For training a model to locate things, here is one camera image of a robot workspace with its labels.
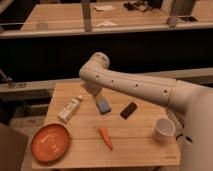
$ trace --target plate rim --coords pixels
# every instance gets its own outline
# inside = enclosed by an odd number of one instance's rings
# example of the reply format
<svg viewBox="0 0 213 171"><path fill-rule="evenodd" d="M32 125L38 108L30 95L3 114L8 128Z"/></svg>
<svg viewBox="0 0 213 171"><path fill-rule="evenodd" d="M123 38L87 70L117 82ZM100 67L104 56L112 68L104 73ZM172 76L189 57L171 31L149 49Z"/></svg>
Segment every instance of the plate rim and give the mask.
<svg viewBox="0 0 213 171"><path fill-rule="evenodd" d="M67 147L65 148L64 152L63 152L59 157L57 157L57 158L55 158L55 159L51 159L51 160L40 160L40 159L38 159L38 158L36 157L36 155L34 154L33 144L34 144L34 141L35 141L36 137L39 135L39 133L40 133L41 131L43 131L44 129L50 127L50 126L58 126L58 127L61 127L61 128L66 132L69 141L68 141ZM32 152L33 157L36 159L36 161L42 162L42 163L48 163L48 162L56 161L56 160L58 160L59 158L61 158L61 157L65 154L65 152L68 150L69 146L70 146L70 134L69 134L69 131L67 130L67 128L66 128L64 125L59 124L59 123L51 123L51 124L45 125L45 126L43 126L42 128L40 128L40 129L36 132L36 134L33 136L33 139L32 139L32 141L31 141L31 152Z"/></svg>

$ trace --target eraser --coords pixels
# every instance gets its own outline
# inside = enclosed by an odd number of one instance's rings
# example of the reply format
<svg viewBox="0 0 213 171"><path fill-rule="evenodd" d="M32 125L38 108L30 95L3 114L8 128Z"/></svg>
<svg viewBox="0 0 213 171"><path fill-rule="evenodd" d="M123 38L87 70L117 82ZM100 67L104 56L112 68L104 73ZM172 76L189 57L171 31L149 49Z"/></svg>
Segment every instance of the eraser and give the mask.
<svg viewBox="0 0 213 171"><path fill-rule="evenodd" d="M96 106L98 107L101 114L111 112L111 108L105 98L102 98L98 103L96 103Z"/></svg>
<svg viewBox="0 0 213 171"><path fill-rule="evenodd" d="M124 110L121 111L121 116L127 119L137 109L137 105L131 102Z"/></svg>

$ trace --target blue sponge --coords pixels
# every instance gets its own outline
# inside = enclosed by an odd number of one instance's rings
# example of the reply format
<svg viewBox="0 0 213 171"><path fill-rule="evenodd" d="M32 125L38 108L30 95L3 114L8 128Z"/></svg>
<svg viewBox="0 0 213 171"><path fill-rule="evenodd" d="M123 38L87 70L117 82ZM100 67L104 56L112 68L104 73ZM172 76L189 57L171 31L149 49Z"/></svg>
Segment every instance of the blue sponge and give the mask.
<svg viewBox="0 0 213 171"><path fill-rule="evenodd" d="M102 98L96 105L101 114L106 114L108 112L111 112L111 108L109 104L107 103L106 99L104 98Z"/></svg>

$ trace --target office floor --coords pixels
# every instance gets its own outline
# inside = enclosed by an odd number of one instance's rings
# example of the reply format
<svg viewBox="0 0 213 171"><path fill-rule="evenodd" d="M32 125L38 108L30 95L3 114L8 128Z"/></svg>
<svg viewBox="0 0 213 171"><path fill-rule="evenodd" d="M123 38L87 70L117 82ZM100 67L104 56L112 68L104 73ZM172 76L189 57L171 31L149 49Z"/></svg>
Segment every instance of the office floor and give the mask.
<svg viewBox="0 0 213 171"><path fill-rule="evenodd" d="M15 117L11 119L9 126L13 129L29 136L28 146L25 151L24 160L22 163L21 171L50 171L50 170L35 170L31 168L31 150L30 143L35 133L42 127L45 115L40 115L41 110L34 112L33 115L23 117L24 110L18 108L15 113ZM146 168L103 168L103 169L72 169L74 171L155 171L153 167ZM162 167L158 171L178 171L179 167Z"/></svg>

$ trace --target wooden tabletop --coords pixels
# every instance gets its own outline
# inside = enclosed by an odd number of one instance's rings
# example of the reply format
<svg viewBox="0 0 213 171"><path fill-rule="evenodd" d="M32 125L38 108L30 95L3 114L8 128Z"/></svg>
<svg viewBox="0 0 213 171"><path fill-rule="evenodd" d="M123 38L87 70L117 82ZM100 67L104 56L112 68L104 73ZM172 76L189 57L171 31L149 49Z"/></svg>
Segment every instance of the wooden tabletop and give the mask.
<svg viewBox="0 0 213 171"><path fill-rule="evenodd" d="M123 7L125 1L91 3L92 26L97 27L101 22L108 20L117 26L140 26L153 24L166 24L169 14L160 9L142 13L128 11ZM98 12L94 6L111 5L110 11ZM213 21L213 1L197 1L192 15L199 22ZM70 4L37 4L28 16L21 30L39 29L66 29L84 28L81 3Z"/></svg>
<svg viewBox="0 0 213 171"><path fill-rule="evenodd" d="M39 168L97 168L178 165L180 153L175 139L166 143L156 142L152 135L158 118L167 117L165 109L112 90L103 89L112 111L101 115L94 99L81 83L56 84L47 112L45 125L60 123L57 114L68 100L81 94L83 101L79 110L64 126L71 136L71 145L66 154L48 166L34 159L32 167ZM130 103L138 106L127 119L120 112ZM113 143L110 151L98 133L105 126Z"/></svg>

